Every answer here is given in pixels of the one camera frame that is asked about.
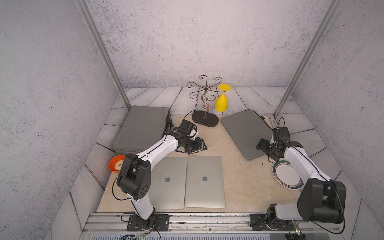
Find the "grey laptop sleeve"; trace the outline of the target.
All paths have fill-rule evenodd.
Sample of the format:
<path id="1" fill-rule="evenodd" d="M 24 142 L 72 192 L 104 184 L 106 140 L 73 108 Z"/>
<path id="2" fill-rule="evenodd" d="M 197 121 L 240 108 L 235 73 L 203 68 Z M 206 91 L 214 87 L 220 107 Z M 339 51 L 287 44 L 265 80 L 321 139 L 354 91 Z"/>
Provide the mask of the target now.
<path id="1" fill-rule="evenodd" d="M 118 155 L 141 153 L 164 136 L 167 107 L 132 106 L 113 141 Z"/>
<path id="2" fill-rule="evenodd" d="M 273 130 L 255 111 L 246 110 L 222 117 L 221 123 L 247 161 L 266 155 L 256 146 L 261 139 L 271 140 Z"/>

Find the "silver apple laptop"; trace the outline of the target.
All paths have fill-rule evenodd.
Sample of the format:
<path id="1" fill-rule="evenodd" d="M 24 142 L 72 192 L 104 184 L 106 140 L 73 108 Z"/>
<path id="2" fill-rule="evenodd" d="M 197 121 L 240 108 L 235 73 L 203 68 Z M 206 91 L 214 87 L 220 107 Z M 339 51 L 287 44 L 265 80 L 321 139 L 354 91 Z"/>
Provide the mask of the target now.
<path id="1" fill-rule="evenodd" d="M 188 157 L 185 207 L 215 209 L 226 207 L 221 157 Z"/>
<path id="2" fill-rule="evenodd" d="M 154 167 L 148 195 L 155 209 L 184 208 L 187 162 L 186 157 L 165 157 Z"/>

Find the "grey laptop bag with strap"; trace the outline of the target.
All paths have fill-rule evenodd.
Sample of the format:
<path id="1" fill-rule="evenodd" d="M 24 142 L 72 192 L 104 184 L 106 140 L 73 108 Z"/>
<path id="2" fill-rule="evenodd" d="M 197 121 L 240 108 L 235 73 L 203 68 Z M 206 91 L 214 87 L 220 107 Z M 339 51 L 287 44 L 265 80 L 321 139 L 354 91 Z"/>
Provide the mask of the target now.
<path id="1" fill-rule="evenodd" d="M 173 123 L 172 123 L 172 120 L 171 120 L 171 114 L 170 112 L 167 113 L 167 116 L 166 116 L 166 124 L 165 124 L 165 129 L 164 129 L 164 135 L 169 131 L 171 130 L 173 127 Z"/>

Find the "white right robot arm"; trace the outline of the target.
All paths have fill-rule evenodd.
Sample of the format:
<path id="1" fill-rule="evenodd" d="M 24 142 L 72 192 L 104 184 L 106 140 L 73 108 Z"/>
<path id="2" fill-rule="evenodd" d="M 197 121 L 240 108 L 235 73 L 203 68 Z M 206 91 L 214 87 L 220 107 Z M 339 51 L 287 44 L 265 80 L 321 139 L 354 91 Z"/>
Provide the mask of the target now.
<path id="1" fill-rule="evenodd" d="M 270 205 L 269 212 L 273 213 L 274 219 L 332 224 L 341 224 L 344 221 L 346 186 L 321 171 L 300 143 L 279 140 L 272 144 L 260 139 L 256 149 L 273 160 L 285 158 L 304 183 L 297 202 Z"/>

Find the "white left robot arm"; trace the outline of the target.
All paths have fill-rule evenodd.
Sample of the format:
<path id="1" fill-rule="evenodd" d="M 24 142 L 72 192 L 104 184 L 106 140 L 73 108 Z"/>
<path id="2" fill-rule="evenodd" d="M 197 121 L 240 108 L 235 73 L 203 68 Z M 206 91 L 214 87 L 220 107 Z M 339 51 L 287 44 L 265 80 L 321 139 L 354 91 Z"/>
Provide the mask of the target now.
<path id="1" fill-rule="evenodd" d="M 184 153 L 188 155 L 207 150 L 208 147 L 204 140 L 198 137 L 198 133 L 195 126 L 190 131 L 174 128 L 147 150 L 136 155 L 126 155 L 115 183 L 128 196 L 139 219 L 152 221 L 155 218 L 156 210 L 148 196 L 152 169 L 178 148 L 184 148 Z"/>

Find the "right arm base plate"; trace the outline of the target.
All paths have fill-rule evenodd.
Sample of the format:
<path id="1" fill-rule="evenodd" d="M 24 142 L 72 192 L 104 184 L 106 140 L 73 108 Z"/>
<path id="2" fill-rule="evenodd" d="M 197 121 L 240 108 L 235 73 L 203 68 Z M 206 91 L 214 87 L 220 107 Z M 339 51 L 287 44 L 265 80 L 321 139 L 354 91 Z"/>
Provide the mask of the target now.
<path id="1" fill-rule="evenodd" d="M 293 231 L 290 221 L 269 219 L 267 214 L 250 214 L 250 227 L 253 231 Z"/>

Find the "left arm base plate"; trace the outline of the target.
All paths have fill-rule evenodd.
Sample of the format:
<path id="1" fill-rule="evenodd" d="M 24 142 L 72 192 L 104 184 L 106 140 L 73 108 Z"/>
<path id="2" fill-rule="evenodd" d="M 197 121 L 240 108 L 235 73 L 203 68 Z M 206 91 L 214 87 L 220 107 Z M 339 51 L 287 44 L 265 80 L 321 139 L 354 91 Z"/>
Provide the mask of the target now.
<path id="1" fill-rule="evenodd" d="M 154 230 L 167 232 L 169 230 L 170 215 L 152 214 L 147 220 L 141 219 L 138 215 L 132 214 L 129 217 L 127 231 L 139 232 Z"/>

